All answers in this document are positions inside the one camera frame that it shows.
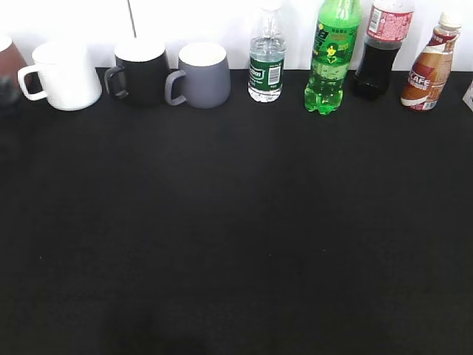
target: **green soda bottle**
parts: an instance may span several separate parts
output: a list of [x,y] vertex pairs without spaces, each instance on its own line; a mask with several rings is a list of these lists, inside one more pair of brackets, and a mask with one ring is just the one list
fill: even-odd
[[328,115],[338,109],[341,89],[361,23],[360,0],[325,0],[317,21],[305,107]]

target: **mug handle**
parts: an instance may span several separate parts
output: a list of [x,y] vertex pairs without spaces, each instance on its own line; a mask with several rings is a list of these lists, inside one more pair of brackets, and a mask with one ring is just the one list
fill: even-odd
[[36,94],[30,94],[30,92],[28,91],[27,85],[24,82],[25,76],[27,76],[28,74],[31,74],[32,72],[39,72],[40,69],[41,68],[35,64],[35,65],[30,65],[29,67],[21,68],[18,71],[18,84],[20,84],[20,89],[28,100],[37,101],[37,100],[41,100],[42,98],[47,97],[47,94],[44,90],[41,92],[37,92]]
[[116,67],[110,68],[105,72],[105,87],[106,91],[112,96],[115,100],[120,100],[128,96],[128,92],[125,89],[122,89],[120,92],[115,92],[113,88],[112,80],[119,72],[124,72],[125,68],[117,65]]
[[186,76],[186,72],[184,70],[178,70],[169,74],[168,78],[166,79],[166,85],[164,86],[164,98],[171,106],[181,105],[187,101],[187,98],[185,98],[183,95],[177,98],[172,98],[172,87],[174,86],[174,82],[183,76]]

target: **green bottle label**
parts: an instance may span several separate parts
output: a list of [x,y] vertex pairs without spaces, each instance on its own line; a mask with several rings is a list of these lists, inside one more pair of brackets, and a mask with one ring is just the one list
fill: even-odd
[[317,22],[312,72],[333,80],[343,79],[353,56],[357,32],[358,26],[336,28]]
[[268,63],[250,58],[250,86],[261,91],[279,89],[283,67],[284,59]]

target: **plastic bottle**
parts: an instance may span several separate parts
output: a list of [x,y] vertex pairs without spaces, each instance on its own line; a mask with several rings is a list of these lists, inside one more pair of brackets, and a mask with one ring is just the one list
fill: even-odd
[[258,102],[275,101],[282,91],[286,42],[282,31],[280,0],[261,2],[250,44],[248,92]]
[[452,70],[453,50],[460,36],[460,14],[442,13],[438,23],[427,47],[416,59],[401,95],[401,103],[415,111],[428,111],[437,105]]
[[308,111],[328,115],[340,107],[360,23],[360,0],[325,0],[321,6],[304,91]]
[[392,64],[407,37],[413,13],[413,0],[373,2],[363,59],[353,84],[356,95],[376,99],[386,93]]

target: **gray mug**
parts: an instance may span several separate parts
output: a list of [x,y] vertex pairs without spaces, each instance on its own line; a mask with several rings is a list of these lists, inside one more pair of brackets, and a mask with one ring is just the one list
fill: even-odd
[[[172,98],[174,82],[181,79],[180,93]],[[172,106],[187,102],[198,109],[210,109],[230,95],[227,52],[215,43],[188,44],[179,52],[179,70],[168,75],[164,98]]]

